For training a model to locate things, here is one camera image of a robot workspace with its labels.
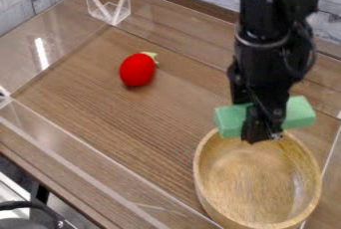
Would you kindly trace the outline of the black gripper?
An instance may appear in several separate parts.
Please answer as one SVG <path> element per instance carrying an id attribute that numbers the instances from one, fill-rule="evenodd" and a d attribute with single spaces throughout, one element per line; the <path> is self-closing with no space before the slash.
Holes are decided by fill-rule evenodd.
<path id="1" fill-rule="evenodd" d="M 231 102 L 246 108 L 241 139 L 254 144 L 282 138 L 289 90 L 315 63 L 310 30 L 291 30 L 274 39 L 259 39 L 237 30 L 233 63 L 227 68 Z"/>

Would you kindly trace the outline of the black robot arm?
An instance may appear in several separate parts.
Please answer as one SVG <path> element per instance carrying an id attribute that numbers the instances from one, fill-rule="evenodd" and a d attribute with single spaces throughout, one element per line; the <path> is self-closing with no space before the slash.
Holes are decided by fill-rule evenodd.
<path id="1" fill-rule="evenodd" d="M 247 105 L 241 139 L 250 143 L 282 134 L 289 90 L 317 60 L 307 22 L 317 10 L 318 0 L 239 0 L 226 75 L 231 102 Z"/>

